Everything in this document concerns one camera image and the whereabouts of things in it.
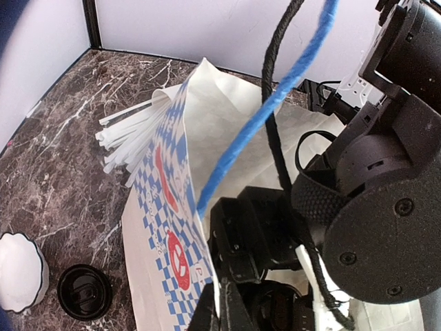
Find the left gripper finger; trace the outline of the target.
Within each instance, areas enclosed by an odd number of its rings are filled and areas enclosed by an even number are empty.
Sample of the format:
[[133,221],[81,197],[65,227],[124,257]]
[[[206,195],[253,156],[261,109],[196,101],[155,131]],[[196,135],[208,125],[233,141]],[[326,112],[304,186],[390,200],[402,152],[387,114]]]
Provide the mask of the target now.
[[254,326],[237,285],[221,279],[218,285],[205,285],[187,329],[250,331]]

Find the patterned paper takeout bag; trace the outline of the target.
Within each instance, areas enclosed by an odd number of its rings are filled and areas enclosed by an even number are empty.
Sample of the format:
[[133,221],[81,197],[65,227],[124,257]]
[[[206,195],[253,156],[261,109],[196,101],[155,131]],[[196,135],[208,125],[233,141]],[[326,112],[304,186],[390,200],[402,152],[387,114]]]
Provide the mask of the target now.
[[[260,107],[260,88],[216,69],[203,59],[186,78],[148,143],[135,172],[122,216],[125,264],[137,330],[187,330],[203,288],[213,282],[205,243],[208,224],[196,211],[203,186],[217,158]],[[283,147],[294,160],[294,143],[307,129],[344,128],[336,115],[282,107],[277,119],[288,139]],[[265,149],[264,130],[253,138],[218,193],[232,196],[248,184],[275,188],[276,168]],[[178,210],[165,198],[170,184]],[[398,305],[346,302],[356,330],[424,330],[418,300]]]

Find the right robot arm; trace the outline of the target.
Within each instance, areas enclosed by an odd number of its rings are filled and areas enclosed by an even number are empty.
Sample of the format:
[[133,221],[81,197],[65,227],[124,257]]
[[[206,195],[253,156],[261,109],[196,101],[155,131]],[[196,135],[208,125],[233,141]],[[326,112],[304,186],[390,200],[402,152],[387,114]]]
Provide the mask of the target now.
[[391,304],[440,288],[440,8],[376,8],[381,30],[359,74],[384,98],[300,168],[291,203],[333,282]]

